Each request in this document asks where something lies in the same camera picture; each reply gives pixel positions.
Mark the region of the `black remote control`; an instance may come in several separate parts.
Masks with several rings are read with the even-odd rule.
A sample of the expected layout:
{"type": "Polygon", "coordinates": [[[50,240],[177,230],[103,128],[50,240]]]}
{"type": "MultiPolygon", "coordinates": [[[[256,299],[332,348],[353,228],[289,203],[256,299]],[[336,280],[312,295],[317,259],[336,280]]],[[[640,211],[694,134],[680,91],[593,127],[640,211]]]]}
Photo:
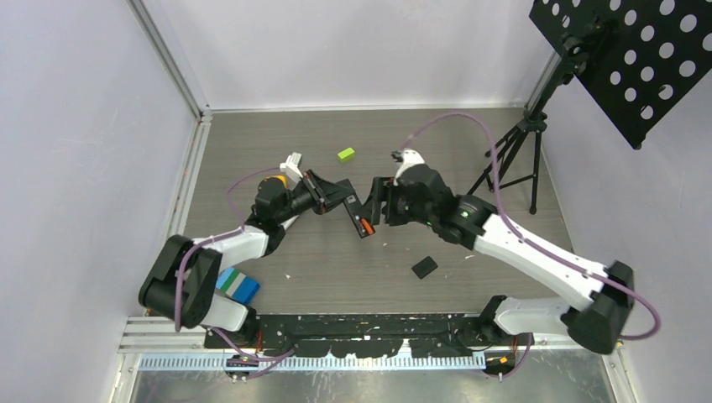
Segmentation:
{"type": "Polygon", "coordinates": [[[357,197],[355,194],[349,196],[349,197],[343,202],[343,205],[344,205],[344,207],[345,207],[345,209],[346,209],[346,211],[347,211],[347,214],[348,214],[348,216],[349,216],[349,218],[350,218],[350,220],[351,220],[351,223],[353,224],[353,226],[354,226],[354,228],[355,228],[355,230],[356,230],[356,232],[357,232],[357,234],[359,235],[360,238],[367,238],[367,237],[369,237],[369,236],[375,234],[375,230],[374,230],[374,233],[373,233],[373,234],[370,234],[370,235],[368,235],[368,234],[364,231],[364,229],[363,229],[363,227],[362,227],[362,225],[361,225],[361,223],[360,223],[360,219],[362,218],[362,216],[361,216],[361,207],[362,207],[362,204],[361,204],[360,200],[358,199],[358,197],[357,197]]]}

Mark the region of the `black battery cover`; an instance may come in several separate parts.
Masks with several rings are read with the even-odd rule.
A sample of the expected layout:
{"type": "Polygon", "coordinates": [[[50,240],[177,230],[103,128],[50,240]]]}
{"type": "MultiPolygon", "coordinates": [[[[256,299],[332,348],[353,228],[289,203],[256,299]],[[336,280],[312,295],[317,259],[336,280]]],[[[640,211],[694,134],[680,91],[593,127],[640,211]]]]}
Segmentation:
{"type": "Polygon", "coordinates": [[[427,256],[418,263],[414,264],[411,267],[411,271],[419,280],[423,280],[437,268],[437,262],[431,256],[427,256]]]}

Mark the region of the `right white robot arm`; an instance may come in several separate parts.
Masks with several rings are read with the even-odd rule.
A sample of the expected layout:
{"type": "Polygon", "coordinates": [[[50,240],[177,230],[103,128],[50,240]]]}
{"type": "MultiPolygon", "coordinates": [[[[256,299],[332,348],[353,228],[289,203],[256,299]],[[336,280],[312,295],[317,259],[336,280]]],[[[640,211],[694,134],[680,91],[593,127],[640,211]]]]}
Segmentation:
{"type": "Polygon", "coordinates": [[[622,339],[634,306],[629,265],[615,261],[605,266],[560,249],[483,199],[453,194],[440,174],[424,164],[397,178],[375,177],[364,210],[372,225],[418,222],[443,241],[498,259],[555,292],[553,298],[534,300],[492,297],[479,322],[487,343],[501,344],[522,333],[560,334],[608,355],[622,339]]]}

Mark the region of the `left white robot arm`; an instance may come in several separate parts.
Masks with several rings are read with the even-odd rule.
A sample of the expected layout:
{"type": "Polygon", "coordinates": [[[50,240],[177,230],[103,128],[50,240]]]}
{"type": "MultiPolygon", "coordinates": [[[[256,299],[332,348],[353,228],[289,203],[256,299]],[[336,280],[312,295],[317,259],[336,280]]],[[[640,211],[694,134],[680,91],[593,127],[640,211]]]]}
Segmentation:
{"type": "Polygon", "coordinates": [[[219,275],[244,261],[272,254],[285,237],[285,222],[308,210],[330,212],[354,195],[347,179],[327,181],[308,170],[288,187],[276,176],[257,187],[251,213],[238,228],[207,238],[175,234],[165,240],[144,283],[139,304],[182,328],[218,327],[235,346],[246,348],[257,337],[248,307],[217,290],[219,275]]]}

